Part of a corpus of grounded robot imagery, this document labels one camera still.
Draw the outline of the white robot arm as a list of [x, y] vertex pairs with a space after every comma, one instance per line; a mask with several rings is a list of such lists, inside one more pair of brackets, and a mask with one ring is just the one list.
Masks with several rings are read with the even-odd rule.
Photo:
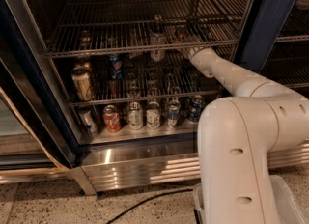
[[208, 104], [198, 122], [206, 223], [280, 224], [267, 153], [308, 137], [309, 100], [210, 48], [189, 48], [183, 56], [231, 94]]

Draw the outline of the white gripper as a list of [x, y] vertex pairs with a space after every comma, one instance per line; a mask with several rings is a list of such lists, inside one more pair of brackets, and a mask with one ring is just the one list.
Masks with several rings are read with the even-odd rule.
[[197, 62], [198, 60], [210, 59], [215, 56], [215, 52], [211, 48], [206, 47], [182, 48], [180, 53], [191, 63]]

